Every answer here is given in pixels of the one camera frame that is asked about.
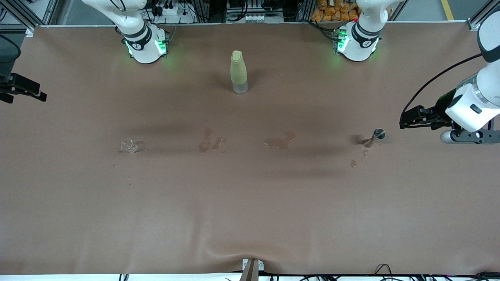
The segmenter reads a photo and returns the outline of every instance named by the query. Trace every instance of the green bottle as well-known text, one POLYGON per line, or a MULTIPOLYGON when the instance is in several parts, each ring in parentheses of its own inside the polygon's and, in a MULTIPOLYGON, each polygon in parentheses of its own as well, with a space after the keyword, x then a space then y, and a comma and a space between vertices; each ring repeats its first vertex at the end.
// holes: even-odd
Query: green bottle
POLYGON ((232 51, 231 55, 231 81, 232 89, 236 94, 244 94, 249 89, 247 66, 243 54, 239 50, 232 51))

